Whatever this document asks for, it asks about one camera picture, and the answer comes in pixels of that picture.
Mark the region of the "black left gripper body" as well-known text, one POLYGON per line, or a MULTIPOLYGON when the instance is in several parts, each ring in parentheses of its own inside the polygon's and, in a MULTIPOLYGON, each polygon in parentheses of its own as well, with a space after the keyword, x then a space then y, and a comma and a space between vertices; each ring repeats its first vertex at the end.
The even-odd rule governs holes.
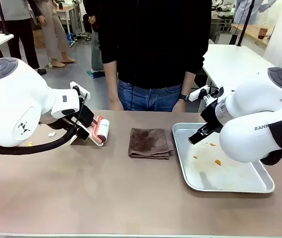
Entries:
POLYGON ((77 129, 81 127, 78 123, 75 123, 71 119, 68 118, 61 118, 56 121, 57 126, 56 129, 64 129, 64 130, 70 130, 73 126, 75 126, 77 129))

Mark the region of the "orange white lint roller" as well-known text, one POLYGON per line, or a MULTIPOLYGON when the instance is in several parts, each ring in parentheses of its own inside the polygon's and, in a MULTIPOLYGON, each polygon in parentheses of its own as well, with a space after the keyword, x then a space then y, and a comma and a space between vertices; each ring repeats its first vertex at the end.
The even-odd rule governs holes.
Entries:
POLYGON ((97 146, 103 146, 107 141, 110 122, 102 116, 95 117, 87 106, 83 106, 79 122, 81 127, 89 134, 88 138, 97 146))

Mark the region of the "brown microfibre towel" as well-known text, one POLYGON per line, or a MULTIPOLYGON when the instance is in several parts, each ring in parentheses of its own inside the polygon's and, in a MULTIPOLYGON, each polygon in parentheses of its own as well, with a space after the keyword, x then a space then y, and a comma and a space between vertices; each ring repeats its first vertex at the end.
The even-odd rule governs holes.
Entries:
POLYGON ((173 151, 171 131, 162 128, 132 128, 128 155, 131 158, 169 160, 173 151))

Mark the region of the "person's right forearm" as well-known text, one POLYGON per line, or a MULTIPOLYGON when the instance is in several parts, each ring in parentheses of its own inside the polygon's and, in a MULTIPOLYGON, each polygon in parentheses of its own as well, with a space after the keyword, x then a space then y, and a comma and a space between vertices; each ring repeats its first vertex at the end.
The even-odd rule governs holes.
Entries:
POLYGON ((117 62, 112 61, 110 63, 105 63, 103 66, 108 86, 109 100, 112 103, 118 100, 117 62))

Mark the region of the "person's left forearm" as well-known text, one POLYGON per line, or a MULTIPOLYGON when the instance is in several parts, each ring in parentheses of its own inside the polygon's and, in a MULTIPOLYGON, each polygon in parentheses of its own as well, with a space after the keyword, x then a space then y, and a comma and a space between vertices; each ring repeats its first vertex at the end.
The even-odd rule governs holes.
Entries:
POLYGON ((191 87, 194 85, 196 75, 194 73, 185 72, 184 80, 182 84, 181 94, 182 95, 189 95, 191 92, 191 87))

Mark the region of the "person's left hand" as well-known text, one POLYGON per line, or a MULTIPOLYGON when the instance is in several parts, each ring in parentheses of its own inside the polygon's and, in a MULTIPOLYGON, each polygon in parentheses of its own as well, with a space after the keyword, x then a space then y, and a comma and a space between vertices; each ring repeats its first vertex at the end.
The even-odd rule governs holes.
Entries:
POLYGON ((184 113, 186 109, 186 102, 183 99, 179 99, 174 105, 172 112, 184 113))

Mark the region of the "person's right hand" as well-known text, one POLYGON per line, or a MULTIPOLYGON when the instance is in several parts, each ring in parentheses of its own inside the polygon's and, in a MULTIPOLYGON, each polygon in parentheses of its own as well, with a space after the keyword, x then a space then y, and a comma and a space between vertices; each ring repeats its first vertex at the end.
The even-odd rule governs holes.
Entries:
POLYGON ((123 111, 123 105, 121 101, 117 99, 110 99, 110 109, 113 111, 123 111))

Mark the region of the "white lint roller stand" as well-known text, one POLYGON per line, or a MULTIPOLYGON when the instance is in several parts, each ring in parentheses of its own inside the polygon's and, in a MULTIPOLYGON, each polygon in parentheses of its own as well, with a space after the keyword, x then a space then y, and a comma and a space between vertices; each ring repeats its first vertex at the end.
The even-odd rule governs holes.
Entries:
MULTIPOLYGON (((105 142, 103 142, 97 135, 95 132, 95 127, 94 126, 89 126, 89 127, 84 127, 81 125, 80 128, 84 128, 86 131, 89 132, 89 138, 86 141, 83 142, 88 142, 88 141, 92 141, 95 145, 101 147, 104 145, 105 142)), ((77 130, 77 132, 75 133, 75 135, 70 139, 69 145, 73 145, 75 144, 75 142, 80 141, 80 137, 79 137, 79 129, 77 130)))

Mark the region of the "large white side table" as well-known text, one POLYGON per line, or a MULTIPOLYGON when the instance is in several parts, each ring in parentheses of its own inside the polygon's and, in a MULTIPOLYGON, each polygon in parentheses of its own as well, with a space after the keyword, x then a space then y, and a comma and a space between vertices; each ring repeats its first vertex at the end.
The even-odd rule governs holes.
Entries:
POLYGON ((204 58, 207 84, 228 90, 274 66, 246 46, 209 44, 204 58))

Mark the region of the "bystander in faded jeans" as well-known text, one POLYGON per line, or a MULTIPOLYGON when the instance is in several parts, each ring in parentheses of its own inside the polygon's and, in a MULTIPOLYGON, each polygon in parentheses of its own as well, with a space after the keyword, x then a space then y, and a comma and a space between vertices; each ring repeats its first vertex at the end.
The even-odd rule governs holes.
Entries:
POLYGON ((88 22, 92 28, 91 70, 104 71, 101 51, 99 49, 98 31, 100 28, 101 0, 82 0, 88 22))

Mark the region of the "brown cardboard box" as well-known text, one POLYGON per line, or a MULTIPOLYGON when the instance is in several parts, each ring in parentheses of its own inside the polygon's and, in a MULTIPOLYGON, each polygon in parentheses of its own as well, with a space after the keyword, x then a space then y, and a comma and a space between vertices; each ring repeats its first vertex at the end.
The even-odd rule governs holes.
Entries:
POLYGON ((45 39, 42 30, 33 30, 34 45, 37 49, 45 48, 45 39))

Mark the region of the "wooden background table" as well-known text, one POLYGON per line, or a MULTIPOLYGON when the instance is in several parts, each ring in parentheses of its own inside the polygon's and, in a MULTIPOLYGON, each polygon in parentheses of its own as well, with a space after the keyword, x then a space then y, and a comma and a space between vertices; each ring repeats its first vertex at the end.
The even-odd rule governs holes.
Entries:
MULTIPOLYGON (((240 37, 241 32, 243 30, 244 25, 243 24, 232 24, 231 25, 231 33, 238 35, 240 37)), ((260 31, 260 25, 247 25, 244 38, 247 38, 254 43, 256 43, 259 46, 267 47, 270 36, 272 35, 274 27, 269 27, 267 30, 267 33, 265 34, 265 37, 263 39, 258 38, 258 34, 260 31)))

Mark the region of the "black sweater torso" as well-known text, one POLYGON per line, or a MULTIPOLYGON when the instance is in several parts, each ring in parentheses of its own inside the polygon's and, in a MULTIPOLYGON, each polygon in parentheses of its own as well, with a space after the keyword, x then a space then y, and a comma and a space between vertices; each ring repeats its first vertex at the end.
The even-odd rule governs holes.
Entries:
POLYGON ((183 82, 203 68, 212 0, 101 0, 99 44, 104 63, 140 88, 183 82))

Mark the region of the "black pole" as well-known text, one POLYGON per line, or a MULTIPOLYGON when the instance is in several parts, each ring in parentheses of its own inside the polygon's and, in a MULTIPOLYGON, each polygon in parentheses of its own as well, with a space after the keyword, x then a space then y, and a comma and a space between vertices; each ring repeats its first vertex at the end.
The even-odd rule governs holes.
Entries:
POLYGON ((5 18, 4 18, 4 14, 3 14, 3 11, 2 11, 1 1, 0 1, 0 19, 1 19, 1 22, 2 22, 4 34, 9 35, 9 32, 8 32, 6 24, 5 24, 5 18))
POLYGON ((246 16, 245 23, 244 23, 243 29, 241 31, 241 34, 240 34, 240 37, 239 37, 239 40, 238 40, 238 43, 237 43, 238 47, 241 47, 241 44, 242 44, 242 41, 243 41, 243 38, 244 38, 244 35, 245 35, 245 32, 246 32, 246 29, 247 29, 247 25, 249 23, 250 16, 251 16, 252 10, 254 8, 254 3, 255 3, 255 0, 251 0, 249 11, 248 11, 248 14, 246 16))

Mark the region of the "bystander in light shirt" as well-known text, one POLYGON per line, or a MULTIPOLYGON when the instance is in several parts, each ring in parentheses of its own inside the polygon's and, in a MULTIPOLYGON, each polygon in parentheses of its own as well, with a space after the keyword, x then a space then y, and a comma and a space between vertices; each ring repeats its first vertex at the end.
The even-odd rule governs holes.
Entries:
MULTIPOLYGON (((254 7, 251 11, 251 15, 248 24, 254 24, 258 12, 264 12, 270 8, 277 0, 255 0, 254 7)), ((235 12, 234 12, 234 24, 244 24, 249 12, 249 8, 252 0, 236 0, 235 12)))

